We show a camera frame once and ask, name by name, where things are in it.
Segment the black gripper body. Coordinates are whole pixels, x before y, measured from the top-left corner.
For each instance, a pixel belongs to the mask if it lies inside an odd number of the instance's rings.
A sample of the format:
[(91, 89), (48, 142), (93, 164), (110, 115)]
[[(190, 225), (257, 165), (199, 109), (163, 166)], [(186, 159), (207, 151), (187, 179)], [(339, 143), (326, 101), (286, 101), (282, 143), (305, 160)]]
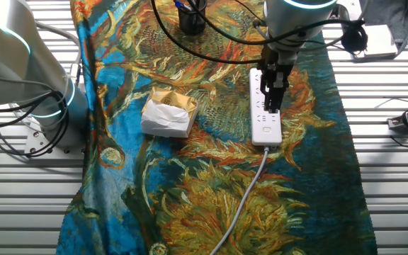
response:
[(258, 69), (261, 71), (261, 85), (266, 88), (288, 88), (288, 76), (295, 64), (295, 52), (272, 50), (264, 46)]

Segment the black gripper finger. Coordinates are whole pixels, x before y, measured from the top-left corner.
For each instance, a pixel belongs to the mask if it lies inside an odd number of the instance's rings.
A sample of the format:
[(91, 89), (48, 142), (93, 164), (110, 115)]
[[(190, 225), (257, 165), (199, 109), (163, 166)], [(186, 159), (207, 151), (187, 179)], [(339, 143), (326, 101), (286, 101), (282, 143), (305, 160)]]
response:
[(273, 92), (274, 92), (274, 90), (271, 88), (271, 85), (267, 81), (262, 83), (262, 93), (265, 96), (264, 110), (268, 111), (269, 113), (274, 112), (274, 108), (273, 108), (273, 104), (272, 104)]
[(273, 113), (277, 113), (283, 101), (283, 85), (273, 89)]

